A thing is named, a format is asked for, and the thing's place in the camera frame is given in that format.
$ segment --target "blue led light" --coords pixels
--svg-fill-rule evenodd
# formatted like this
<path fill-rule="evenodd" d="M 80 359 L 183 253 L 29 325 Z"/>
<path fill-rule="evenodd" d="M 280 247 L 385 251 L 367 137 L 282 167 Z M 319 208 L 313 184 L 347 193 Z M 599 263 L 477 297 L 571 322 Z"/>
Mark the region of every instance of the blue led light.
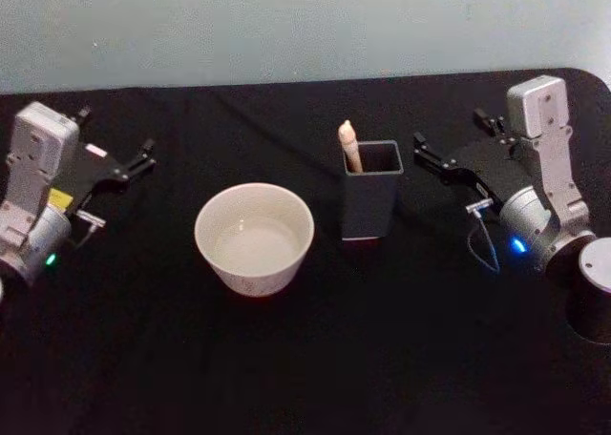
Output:
<path fill-rule="evenodd" d="M 516 254 L 524 254 L 528 249 L 526 249 L 526 244 L 520 241 L 518 238 L 512 238 L 512 249 Z"/>

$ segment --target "white bowl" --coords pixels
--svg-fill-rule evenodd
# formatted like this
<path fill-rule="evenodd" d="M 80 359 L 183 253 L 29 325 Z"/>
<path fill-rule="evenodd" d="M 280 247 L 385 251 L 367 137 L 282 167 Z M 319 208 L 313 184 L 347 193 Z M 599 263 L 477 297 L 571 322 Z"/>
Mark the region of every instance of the white bowl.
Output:
<path fill-rule="evenodd" d="M 195 241 L 203 257 L 232 290 L 264 297 L 293 279 L 314 238 L 304 201 L 272 184 L 223 190 L 201 208 Z"/>

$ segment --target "yellow label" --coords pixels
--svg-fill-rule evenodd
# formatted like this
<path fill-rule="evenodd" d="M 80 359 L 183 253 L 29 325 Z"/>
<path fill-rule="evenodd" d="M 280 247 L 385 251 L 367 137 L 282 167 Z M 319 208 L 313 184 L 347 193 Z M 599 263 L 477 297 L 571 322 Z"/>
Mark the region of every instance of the yellow label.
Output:
<path fill-rule="evenodd" d="M 55 189 L 51 189 L 49 192 L 49 203 L 59 209 L 62 213 L 66 212 L 70 203 L 73 202 L 73 198 L 64 194 L 63 192 Z"/>

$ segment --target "green led light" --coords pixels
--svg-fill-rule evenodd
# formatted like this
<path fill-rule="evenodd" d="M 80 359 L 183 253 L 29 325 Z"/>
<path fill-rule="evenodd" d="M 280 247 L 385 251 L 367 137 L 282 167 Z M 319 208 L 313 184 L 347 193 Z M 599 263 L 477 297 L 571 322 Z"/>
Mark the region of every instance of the green led light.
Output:
<path fill-rule="evenodd" d="M 53 263 L 57 260 L 57 254 L 51 254 L 47 257 L 46 264 L 47 266 L 53 265 Z"/>

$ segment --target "sticker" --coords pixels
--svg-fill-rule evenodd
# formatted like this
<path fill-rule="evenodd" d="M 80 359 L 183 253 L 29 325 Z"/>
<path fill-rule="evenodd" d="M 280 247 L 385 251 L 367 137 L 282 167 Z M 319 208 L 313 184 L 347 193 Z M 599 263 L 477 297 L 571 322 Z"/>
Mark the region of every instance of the sticker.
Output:
<path fill-rule="evenodd" d="M 108 152 L 106 152 L 104 149 L 100 149 L 99 147 L 95 146 L 94 144 L 87 144 L 85 146 L 85 149 L 87 149 L 92 154 L 96 154 L 97 156 L 100 156 L 102 158 L 104 158 L 108 154 Z"/>
<path fill-rule="evenodd" d="M 49 203 L 59 209 L 62 213 L 66 212 L 68 206 L 70 206 L 70 203 L 72 202 L 73 198 L 70 195 L 64 194 L 59 190 L 51 189 L 49 192 Z"/>
<path fill-rule="evenodd" d="M 475 188 L 477 189 L 477 191 L 484 196 L 484 198 L 489 197 L 490 195 L 488 195 L 488 191 L 486 191 L 486 189 L 484 189 L 479 182 L 475 183 Z"/>

